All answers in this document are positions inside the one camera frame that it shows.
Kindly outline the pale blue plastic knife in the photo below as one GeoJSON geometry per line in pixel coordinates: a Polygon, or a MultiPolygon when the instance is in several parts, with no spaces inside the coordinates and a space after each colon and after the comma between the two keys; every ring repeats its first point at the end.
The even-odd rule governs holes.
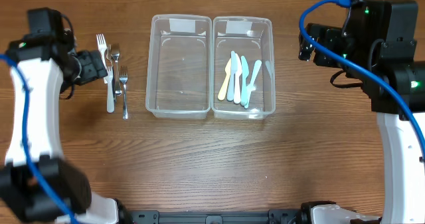
{"type": "Polygon", "coordinates": [[[234,100],[234,79],[235,74],[237,71],[237,61],[236,61],[236,53],[234,51],[231,52],[231,66],[230,66],[230,78],[229,78],[229,84],[228,84],[228,90],[227,90],[227,100],[233,101],[234,100]]]}

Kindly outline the white plastic knife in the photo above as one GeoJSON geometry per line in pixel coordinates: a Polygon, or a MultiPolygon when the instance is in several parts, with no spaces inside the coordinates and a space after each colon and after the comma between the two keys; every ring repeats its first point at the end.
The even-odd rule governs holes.
{"type": "Polygon", "coordinates": [[[242,75],[242,63],[239,55],[236,53],[236,72],[234,81],[234,103],[240,104],[241,102],[241,90],[240,90],[240,76],[242,75]]]}

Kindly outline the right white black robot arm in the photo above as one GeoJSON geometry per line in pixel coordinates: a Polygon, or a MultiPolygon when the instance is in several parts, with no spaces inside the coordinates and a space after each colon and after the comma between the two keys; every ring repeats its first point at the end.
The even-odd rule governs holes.
{"type": "Polygon", "coordinates": [[[377,115],[384,154],[384,211],[362,216],[330,201],[305,203],[298,223],[424,222],[424,63],[414,58],[415,0],[330,0],[343,26],[299,21],[299,59],[334,68],[377,115]]]}

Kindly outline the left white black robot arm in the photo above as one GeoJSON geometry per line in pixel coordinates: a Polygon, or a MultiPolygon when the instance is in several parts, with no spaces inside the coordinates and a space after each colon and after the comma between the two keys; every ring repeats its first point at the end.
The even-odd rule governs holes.
{"type": "Polygon", "coordinates": [[[1,199],[24,223],[129,223],[119,201],[92,191],[68,163],[59,131],[59,101],[95,80],[108,85],[114,110],[114,70],[100,51],[76,51],[69,18],[47,7],[27,13],[29,34],[1,55],[15,92],[13,134],[1,168],[1,199]]]}

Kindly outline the mint green plastic knife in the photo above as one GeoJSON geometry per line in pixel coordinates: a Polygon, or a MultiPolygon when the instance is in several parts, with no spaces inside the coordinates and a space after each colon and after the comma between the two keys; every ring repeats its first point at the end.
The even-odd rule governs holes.
{"type": "Polygon", "coordinates": [[[247,91],[247,83],[246,79],[249,75],[249,67],[248,62],[245,58],[245,56],[241,56],[241,63],[242,63],[242,88],[241,88],[241,105],[246,106],[247,105],[247,98],[248,98],[248,91],[247,91]]]}

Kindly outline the light blue plastic knife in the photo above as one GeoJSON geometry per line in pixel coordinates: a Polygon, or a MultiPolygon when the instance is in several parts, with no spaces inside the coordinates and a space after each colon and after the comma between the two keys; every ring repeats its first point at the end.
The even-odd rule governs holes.
{"type": "Polygon", "coordinates": [[[247,109],[249,107],[251,93],[256,89],[254,83],[255,83],[256,77],[258,76],[258,73],[260,71],[261,66],[262,66],[262,61],[256,60],[255,63],[254,63],[254,68],[253,68],[253,71],[252,71],[250,84],[247,86],[248,96],[247,96],[247,103],[244,106],[245,109],[247,109]]]}

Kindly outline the white plastic fork short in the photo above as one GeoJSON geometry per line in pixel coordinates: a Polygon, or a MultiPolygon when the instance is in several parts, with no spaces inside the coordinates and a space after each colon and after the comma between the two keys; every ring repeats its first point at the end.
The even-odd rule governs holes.
{"type": "Polygon", "coordinates": [[[108,96],[107,96],[107,112],[113,113],[115,110],[115,103],[114,103],[114,91],[113,91],[113,66],[107,66],[107,85],[108,85],[108,96]]]}

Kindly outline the yellow plastic knife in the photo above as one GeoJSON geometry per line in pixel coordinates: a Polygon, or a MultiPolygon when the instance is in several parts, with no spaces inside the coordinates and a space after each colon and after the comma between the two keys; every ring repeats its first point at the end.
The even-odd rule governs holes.
{"type": "Polygon", "coordinates": [[[226,76],[224,78],[224,81],[222,83],[222,86],[221,86],[221,88],[218,92],[218,96],[217,96],[217,98],[220,101],[223,101],[226,98],[226,93],[227,93],[227,88],[228,88],[228,83],[229,83],[229,80],[230,80],[230,73],[231,73],[231,59],[228,60],[224,71],[225,71],[226,76]]]}

